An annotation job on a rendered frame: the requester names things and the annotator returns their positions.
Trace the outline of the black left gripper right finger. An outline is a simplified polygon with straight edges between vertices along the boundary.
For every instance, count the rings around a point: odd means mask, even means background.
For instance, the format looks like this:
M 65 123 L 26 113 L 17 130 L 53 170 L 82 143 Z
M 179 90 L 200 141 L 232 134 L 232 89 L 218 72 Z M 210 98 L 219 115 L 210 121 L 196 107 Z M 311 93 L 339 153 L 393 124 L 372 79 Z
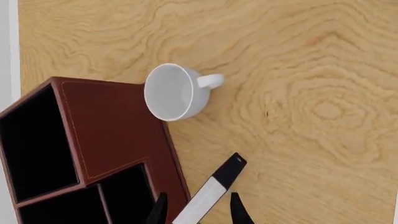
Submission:
M 233 224 L 254 224 L 237 192 L 231 193 L 230 210 Z

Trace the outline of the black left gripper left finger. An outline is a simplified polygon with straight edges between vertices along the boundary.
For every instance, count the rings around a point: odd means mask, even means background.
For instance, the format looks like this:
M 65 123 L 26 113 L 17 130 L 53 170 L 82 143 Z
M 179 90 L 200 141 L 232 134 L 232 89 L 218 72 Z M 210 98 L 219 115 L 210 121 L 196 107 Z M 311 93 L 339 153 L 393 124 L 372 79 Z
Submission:
M 165 224 L 168 210 L 167 193 L 161 192 L 145 224 Z

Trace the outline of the red-brown desk caddy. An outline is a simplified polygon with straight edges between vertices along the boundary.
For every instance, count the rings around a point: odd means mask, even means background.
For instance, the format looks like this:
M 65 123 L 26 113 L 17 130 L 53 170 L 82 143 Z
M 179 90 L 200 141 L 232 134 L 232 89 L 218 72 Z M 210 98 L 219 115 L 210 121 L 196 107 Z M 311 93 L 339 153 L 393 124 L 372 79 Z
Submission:
M 52 77 L 0 112 L 0 160 L 18 224 L 172 221 L 190 196 L 144 86 Z

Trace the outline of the white mug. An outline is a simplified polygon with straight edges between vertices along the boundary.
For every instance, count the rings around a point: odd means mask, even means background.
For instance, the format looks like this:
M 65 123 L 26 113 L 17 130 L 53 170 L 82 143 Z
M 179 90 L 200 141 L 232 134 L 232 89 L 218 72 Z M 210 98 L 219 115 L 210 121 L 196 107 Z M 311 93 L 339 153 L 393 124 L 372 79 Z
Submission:
M 223 83 L 223 74 L 203 76 L 191 68 L 165 63 L 147 76 L 144 98 L 156 118 L 178 121 L 201 112 L 208 104 L 211 90 Z

